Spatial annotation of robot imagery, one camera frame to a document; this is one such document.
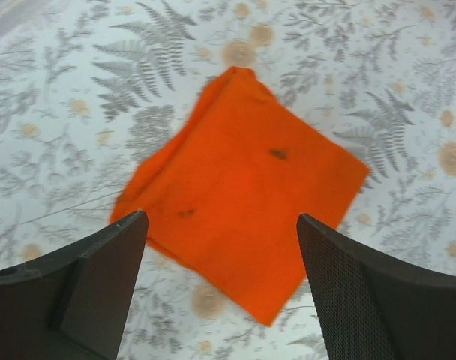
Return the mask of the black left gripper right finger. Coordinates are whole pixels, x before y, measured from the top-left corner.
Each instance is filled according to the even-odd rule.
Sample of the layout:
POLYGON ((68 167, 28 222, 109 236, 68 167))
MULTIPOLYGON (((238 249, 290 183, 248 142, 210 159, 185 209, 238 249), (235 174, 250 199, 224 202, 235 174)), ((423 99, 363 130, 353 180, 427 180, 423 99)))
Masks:
POLYGON ((307 214, 297 233, 330 359, 456 359, 456 276, 389 256, 307 214))

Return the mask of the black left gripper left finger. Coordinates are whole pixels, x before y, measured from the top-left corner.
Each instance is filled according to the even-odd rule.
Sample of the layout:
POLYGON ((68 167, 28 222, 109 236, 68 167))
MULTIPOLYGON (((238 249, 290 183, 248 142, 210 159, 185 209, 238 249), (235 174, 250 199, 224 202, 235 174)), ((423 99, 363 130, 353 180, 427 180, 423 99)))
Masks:
POLYGON ((135 211, 0 270, 0 359, 116 359, 148 228, 135 211))

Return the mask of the orange t shirt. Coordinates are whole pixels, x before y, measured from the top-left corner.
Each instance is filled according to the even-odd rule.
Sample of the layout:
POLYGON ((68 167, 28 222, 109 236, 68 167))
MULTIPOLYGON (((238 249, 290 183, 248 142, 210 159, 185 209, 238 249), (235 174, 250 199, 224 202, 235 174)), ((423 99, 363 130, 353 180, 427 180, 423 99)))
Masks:
POLYGON ((112 221, 147 214, 147 242, 270 326, 305 278, 301 214, 336 228, 368 167, 285 108, 248 68, 203 90, 186 125, 144 160, 112 221))

